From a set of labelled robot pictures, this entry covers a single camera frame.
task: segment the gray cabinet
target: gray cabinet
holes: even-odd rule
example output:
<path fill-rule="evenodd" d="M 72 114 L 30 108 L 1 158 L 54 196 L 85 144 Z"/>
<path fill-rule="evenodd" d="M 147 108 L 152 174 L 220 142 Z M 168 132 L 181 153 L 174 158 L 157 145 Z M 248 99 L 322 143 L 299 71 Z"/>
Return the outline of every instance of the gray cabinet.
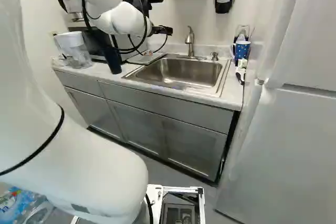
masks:
<path fill-rule="evenodd" d="M 167 158 L 215 180 L 226 135 L 172 119 L 164 120 Z"/>
<path fill-rule="evenodd" d="M 85 121 L 99 131 L 122 139 L 118 123 L 105 99 L 65 87 Z"/>
<path fill-rule="evenodd" d="M 215 180 L 226 135 L 165 116 L 108 101 L 125 140 L 147 152 Z"/>
<path fill-rule="evenodd" d="M 99 82 L 105 98 L 200 127 L 229 132 L 233 111 Z"/>
<path fill-rule="evenodd" d="M 112 101 L 108 104 L 117 114 L 125 141 L 157 156 L 164 155 L 160 116 Z"/>
<path fill-rule="evenodd" d="M 55 73 L 64 86 L 81 90 L 85 93 L 93 94 L 98 97 L 104 97 L 98 81 L 96 80 L 61 71 L 55 71 Z"/>

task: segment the black stripe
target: black stripe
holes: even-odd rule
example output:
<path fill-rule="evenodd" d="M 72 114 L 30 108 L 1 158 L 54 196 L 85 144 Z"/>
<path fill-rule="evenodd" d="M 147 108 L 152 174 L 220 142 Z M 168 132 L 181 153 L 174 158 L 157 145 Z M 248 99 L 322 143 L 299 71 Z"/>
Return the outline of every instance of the black stripe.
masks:
<path fill-rule="evenodd" d="M 59 122 L 56 126 L 56 128 L 54 129 L 54 131 L 52 132 L 52 134 L 50 135 L 50 137 L 48 137 L 47 141 L 45 141 L 36 151 L 34 151 L 30 156 L 28 156 L 27 158 L 25 158 L 24 160 L 22 160 L 20 163 L 18 163 L 17 165 L 14 165 L 13 167 L 4 170 L 3 172 L 0 172 L 0 176 L 3 176 L 5 174 L 8 174 L 18 168 L 20 168 L 21 166 L 27 164 L 29 161 L 31 161 L 34 157 L 36 157 L 41 151 L 43 151 L 48 144 L 50 144 L 50 142 L 54 139 L 54 137 L 57 135 L 59 129 L 61 128 L 63 121 L 64 121 L 64 110 L 63 108 L 60 106 L 62 114 L 61 114 L 61 118 L 59 119 Z"/>

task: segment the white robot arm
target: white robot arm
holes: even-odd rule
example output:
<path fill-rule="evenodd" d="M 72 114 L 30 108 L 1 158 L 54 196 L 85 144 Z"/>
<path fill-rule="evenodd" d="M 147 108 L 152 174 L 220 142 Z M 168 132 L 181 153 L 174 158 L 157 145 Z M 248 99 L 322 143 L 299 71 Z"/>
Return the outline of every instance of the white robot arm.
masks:
<path fill-rule="evenodd" d="M 122 0 L 87 0 L 87 12 L 93 18 L 90 21 L 107 34 L 144 34 L 143 14 Z M 147 17 L 146 21 L 149 36 L 152 23 Z"/>
<path fill-rule="evenodd" d="M 101 12 L 121 0 L 90 0 Z M 19 0 L 0 0 L 0 181 L 95 223 L 131 224 L 148 172 L 133 152 L 81 128 L 37 85 Z"/>

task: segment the faucet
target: faucet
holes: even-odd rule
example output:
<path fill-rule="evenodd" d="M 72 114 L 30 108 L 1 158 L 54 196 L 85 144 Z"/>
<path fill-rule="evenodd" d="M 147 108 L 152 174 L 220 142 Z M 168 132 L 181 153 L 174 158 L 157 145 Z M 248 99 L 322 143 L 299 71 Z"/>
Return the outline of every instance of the faucet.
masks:
<path fill-rule="evenodd" d="M 188 49 L 188 57 L 193 58 L 194 57 L 194 31 L 192 30 L 192 28 L 190 26 L 188 26 L 189 28 L 189 34 L 188 36 L 185 38 L 185 43 L 189 45 L 189 49 Z"/>
<path fill-rule="evenodd" d="M 210 54 L 211 60 L 218 61 L 218 53 L 217 52 L 212 52 Z"/>

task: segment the black cable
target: black cable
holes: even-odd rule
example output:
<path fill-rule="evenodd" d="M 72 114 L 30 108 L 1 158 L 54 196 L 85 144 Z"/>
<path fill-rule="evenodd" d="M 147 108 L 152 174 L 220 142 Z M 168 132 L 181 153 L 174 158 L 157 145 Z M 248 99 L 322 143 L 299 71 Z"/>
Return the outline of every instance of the black cable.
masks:
<path fill-rule="evenodd" d="M 142 12 L 142 15 L 143 15 L 143 21 L 144 21 L 144 24 L 145 24 L 145 31 L 144 31 L 144 34 L 143 34 L 143 37 L 140 41 L 140 43 L 135 47 L 133 47 L 131 50 L 131 52 L 134 52 L 134 51 L 137 51 L 137 49 L 139 47 L 141 47 L 141 45 L 144 43 L 144 41 L 146 40 L 146 37 L 147 37 L 147 31 L 148 31 L 148 26 L 147 26 L 147 18 L 144 14 L 144 10 L 143 10 L 143 4 L 142 4 L 142 1 L 139 0 L 140 2 L 140 9 L 141 9 L 141 12 Z M 118 48 L 119 51 L 127 51 L 128 49 L 121 49 L 121 48 Z"/>
<path fill-rule="evenodd" d="M 166 42 L 167 42 L 167 40 L 168 40 L 168 31 L 167 31 L 167 29 L 164 27 L 164 26 L 161 26 L 165 31 L 166 31 L 166 39 L 164 40 L 164 43 L 162 44 L 162 46 L 158 49 L 158 50 L 155 50 L 155 51 L 153 51 L 153 52 L 158 52 L 158 51 L 160 51 L 163 47 L 164 47 L 164 45 L 166 45 Z"/>
<path fill-rule="evenodd" d="M 89 18 L 88 18 L 88 12 L 86 10 L 86 1 L 85 0 L 82 0 L 82 10 L 83 10 L 83 18 L 84 18 L 84 22 L 85 22 L 85 25 L 86 27 L 88 28 L 89 30 L 89 33 L 93 36 L 94 40 L 97 42 L 97 44 L 102 47 L 102 48 L 106 48 L 106 47 L 110 47 L 110 45 L 102 42 L 97 36 L 96 34 L 94 33 L 92 27 L 91 27 L 91 24 L 90 24 L 90 21 L 89 21 Z M 129 48 L 129 49 L 119 49 L 119 53 L 120 54 L 130 54 L 132 52 L 135 52 L 142 44 L 143 44 L 143 41 L 145 41 L 145 38 L 146 38 L 146 34 L 147 34 L 147 22 L 145 22 L 145 35 L 144 35 L 144 38 L 143 40 L 141 40 L 140 44 L 136 47 L 136 48 Z"/>
<path fill-rule="evenodd" d="M 85 4 L 85 0 L 82 0 L 82 9 L 83 9 L 83 18 L 84 18 L 84 22 L 86 27 L 89 30 L 89 33 L 92 35 L 92 37 L 94 38 L 94 40 L 96 41 L 96 43 L 101 47 L 101 48 L 105 48 L 108 47 L 108 44 L 105 44 L 104 42 L 102 42 L 102 40 L 100 40 L 98 38 L 98 36 L 96 36 L 95 32 L 93 31 L 88 15 L 87 15 L 87 10 L 86 10 L 86 4 Z"/>
<path fill-rule="evenodd" d="M 147 202 L 148 212 L 149 212 L 149 222 L 150 224 L 154 224 L 152 204 L 147 194 L 146 194 L 146 202 Z"/>
<path fill-rule="evenodd" d="M 60 106 L 60 108 L 61 108 L 61 117 L 59 119 L 59 122 L 58 122 L 56 128 L 54 129 L 52 134 L 48 137 L 48 139 L 36 151 L 34 151 L 32 154 L 30 154 L 27 158 L 22 160 L 20 163 L 18 163 L 17 165 L 14 165 L 13 167 L 11 167 L 9 169 L 6 169 L 6 170 L 0 172 L 0 176 L 6 175 L 6 174 L 20 168 L 21 166 L 24 166 L 29 161 L 31 161 L 34 157 L 36 157 L 38 154 L 40 154 L 50 144 L 50 142 L 57 135 L 58 131 L 61 129 L 61 126 L 64 122 L 64 117 L 65 117 L 64 110 L 61 106 Z"/>
<path fill-rule="evenodd" d="M 101 15 L 98 16 L 98 18 L 92 18 L 91 15 L 88 13 L 88 11 L 86 11 L 86 14 L 89 16 L 89 18 L 93 19 L 93 20 L 97 20 L 98 18 L 101 17 Z"/>
<path fill-rule="evenodd" d="M 135 47 L 135 45 L 132 41 L 131 35 L 128 34 L 127 36 L 128 36 L 128 39 L 130 40 L 130 43 L 132 44 L 132 46 Z M 137 49 L 137 52 L 138 52 L 138 54 L 143 55 L 142 52 L 140 52 L 138 49 Z"/>

